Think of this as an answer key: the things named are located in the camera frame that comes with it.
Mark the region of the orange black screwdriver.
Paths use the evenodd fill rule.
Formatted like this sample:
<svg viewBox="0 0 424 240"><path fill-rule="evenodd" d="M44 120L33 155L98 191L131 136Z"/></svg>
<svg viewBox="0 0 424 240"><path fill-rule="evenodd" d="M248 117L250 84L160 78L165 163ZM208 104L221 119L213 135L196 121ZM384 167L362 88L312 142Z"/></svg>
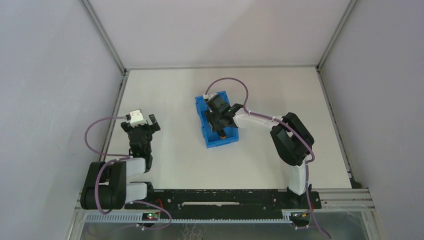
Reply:
<svg viewBox="0 0 424 240"><path fill-rule="evenodd" d="M224 131L219 131L218 135L220 136L221 139L225 139L227 137Z"/></svg>

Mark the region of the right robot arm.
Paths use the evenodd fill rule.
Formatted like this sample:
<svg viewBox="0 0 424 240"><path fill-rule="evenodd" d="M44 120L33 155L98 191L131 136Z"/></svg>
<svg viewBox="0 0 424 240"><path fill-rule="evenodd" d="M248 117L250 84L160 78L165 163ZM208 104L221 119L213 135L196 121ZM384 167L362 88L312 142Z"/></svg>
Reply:
<svg viewBox="0 0 424 240"><path fill-rule="evenodd" d="M202 96L205 118L212 132L225 138L226 128L255 129L269 132L278 156L289 165L288 190L298 196L308 191L307 158L312 156L314 138L299 117L288 112L281 118L245 111L239 103L230 105L217 93Z"/></svg>

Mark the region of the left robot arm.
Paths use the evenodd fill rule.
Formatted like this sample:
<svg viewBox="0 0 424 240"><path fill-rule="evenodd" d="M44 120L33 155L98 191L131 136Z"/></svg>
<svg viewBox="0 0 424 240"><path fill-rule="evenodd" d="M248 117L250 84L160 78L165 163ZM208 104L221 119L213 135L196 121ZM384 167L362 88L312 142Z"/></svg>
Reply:
<svg viewBox="0 0 424 240"><path fill-rule="evenodd" d="M152 167L151 142L153 134L161 128L153 114L148 117L143 117L140 110L120 117L120 126L129 139L129 151L112 154L112 160L90 164L80 195L82 209L98 210L106 215L148 196L152 190L150 182L128 182L129 177L147 173Z"/></svg>

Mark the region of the blue plastic bin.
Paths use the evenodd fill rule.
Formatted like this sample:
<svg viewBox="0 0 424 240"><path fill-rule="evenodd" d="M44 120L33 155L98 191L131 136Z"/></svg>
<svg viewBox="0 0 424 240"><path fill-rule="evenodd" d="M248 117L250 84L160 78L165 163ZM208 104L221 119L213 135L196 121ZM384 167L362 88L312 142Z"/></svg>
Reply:
<svg viewBox="0 0 424 240"><path fill-rule="evenodd" d="M202 136L205 140L205 145L207 149L228 145L239 141L239 130L237 128L224 128L223 130L226 135L226 138L221 138L217 132L213 132L205 116L205 112L209 110L209 107L207 106L203 96L199 95L196 96L194 99L196 111L201 123Z"/></svg>

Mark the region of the small electronics board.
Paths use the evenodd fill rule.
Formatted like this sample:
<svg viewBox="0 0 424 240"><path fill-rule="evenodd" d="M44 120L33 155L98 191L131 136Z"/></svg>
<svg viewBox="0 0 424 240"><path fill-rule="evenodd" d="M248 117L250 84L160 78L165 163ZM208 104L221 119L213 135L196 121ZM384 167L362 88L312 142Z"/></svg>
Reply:
<svg viewBox="0 0 424 240"><path fill-rule="evenodd" d="M160 213L158 212L147 212L143 213L142 220L143 221L157 221L160 218Z"/></svg>

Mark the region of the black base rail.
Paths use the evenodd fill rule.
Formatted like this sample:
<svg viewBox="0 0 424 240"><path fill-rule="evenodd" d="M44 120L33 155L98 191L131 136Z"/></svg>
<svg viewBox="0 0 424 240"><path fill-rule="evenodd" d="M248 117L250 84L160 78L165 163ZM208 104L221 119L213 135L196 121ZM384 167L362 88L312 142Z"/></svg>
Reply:
<svg viewBox="0 0 424 240"><path fill-rule="evenodd" d="M126 210L151 210L151 204L164 208L174 220L278 220L283 211L320 210L317 191L298 196L286 189L156 189L150 190L145 204L133 203Z"/></svg>

